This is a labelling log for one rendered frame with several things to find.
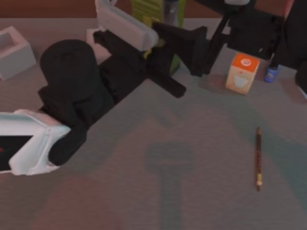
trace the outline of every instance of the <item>pen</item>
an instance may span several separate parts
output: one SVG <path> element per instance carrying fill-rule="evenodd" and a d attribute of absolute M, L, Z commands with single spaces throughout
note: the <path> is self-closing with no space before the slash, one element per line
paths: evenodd
<path fill-rule="evenodd" d="M 262 176 L 261 176 L 261 129 L 257 128 L 256 131 L 256 174 L 257 174 L 257 191 L 260 192 L 262 186 Z"/>

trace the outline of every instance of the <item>table surface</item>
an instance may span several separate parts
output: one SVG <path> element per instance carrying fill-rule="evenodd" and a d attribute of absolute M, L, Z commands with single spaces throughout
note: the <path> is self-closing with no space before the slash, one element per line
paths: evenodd
<path fill-rule="evenodd" d="M 209 27 L 219 19 L 189 19 Z M 1 19 L 39 60 L 62 39 L 85 39 L 95 19 Z M 182 67 L 175 99 L 150 81 L 104 116 L 58 171 L 0 174 L 1 230 L 305 230 L 307 101 L 283 68 L 267 84 L 262 62 L 247 96 L 223 89 L 235 52 L 224 48 L 202 81 Z M 0 111 L 38 109 L 38 65 L 0 82 Z M 255 130 L 262 128 L 263 187 L 254 186 Z"/>

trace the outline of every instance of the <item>orange box top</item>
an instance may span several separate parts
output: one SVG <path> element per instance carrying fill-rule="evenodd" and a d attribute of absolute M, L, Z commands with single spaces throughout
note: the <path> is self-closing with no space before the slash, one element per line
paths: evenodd
<path fill-rule="evenodd" d="M 259 59 L 242 53 L 238 53 L 232 62 L 232 66 L 244 69 L 252 73 L 257 70 L 259 64 Z"/>

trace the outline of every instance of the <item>small blue container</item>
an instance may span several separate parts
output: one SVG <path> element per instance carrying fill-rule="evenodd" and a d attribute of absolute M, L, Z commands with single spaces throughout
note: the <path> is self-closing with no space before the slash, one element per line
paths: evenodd
<path fill-rule="evenodd" d="M 264 77 L 264 81 L 267 82 L 267 83 L 272 83 L 275 80 L 278 72 L 279 72 L 279 66 L 269 67 L 268 71 L 267 71 L 267 73 Z"/>

